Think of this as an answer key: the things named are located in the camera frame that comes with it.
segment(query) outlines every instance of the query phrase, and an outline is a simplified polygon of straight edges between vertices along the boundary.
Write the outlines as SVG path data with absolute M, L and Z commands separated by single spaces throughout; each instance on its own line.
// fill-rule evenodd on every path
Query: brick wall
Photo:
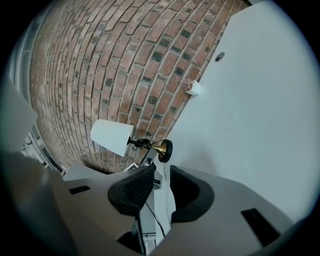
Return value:
M 119 172 L 120 157 L 94 143 L 97 119 L 134 125 L 135 139 L 168 135 L 188 102 L 181 84 L 201 76 L 243 0 L 60 0 L 33 51 L 31 100 L 59 164 Z

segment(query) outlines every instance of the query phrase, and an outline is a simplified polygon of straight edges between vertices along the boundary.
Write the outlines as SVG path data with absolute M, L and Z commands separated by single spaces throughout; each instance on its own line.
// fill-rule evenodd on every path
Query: table lamp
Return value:
M 150 150 L 153 148 L 158 153 L 160 162 L 166 163 L 169 161 L 173 150 L 171 140 L 161 140 L 160 146 L 154 145 L 157 142 L 151 144 L 147 138 L 132 140 L 133 130 L 134 126 L 130 124 L 98 119 L 92 126 L 91 139 L 121 157 L 125 156 L 128 145 L 134 144 L 139 149 Z

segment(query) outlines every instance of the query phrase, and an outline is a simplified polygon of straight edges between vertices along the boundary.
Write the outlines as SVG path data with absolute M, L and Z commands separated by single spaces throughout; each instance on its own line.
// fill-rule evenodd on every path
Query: ridged black grip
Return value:
M 155 170 L 154 164 L 137 168 L 136 174 L 109 188 L 109 201 L 119 213 L 134 217 L 139 215 L 154 187 Z

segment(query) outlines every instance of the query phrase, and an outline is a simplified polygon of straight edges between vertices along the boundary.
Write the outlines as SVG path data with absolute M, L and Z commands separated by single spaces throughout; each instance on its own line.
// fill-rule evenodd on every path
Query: lamp base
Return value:
M 173 144 L 171 140 L 165 139 L 160 146 L 152 146 L 152 148 L 158 153 L 160 162 L 166 163 L 169 161 L 173 150 Z

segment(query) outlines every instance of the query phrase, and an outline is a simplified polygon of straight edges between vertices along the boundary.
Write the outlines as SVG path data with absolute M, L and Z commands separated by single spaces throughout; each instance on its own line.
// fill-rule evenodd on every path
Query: lampshade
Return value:
M 120 122 L 98 119 L 91 129 L 91 140 L 117 155 L 124 157 L 128 139 L 134 126 Z

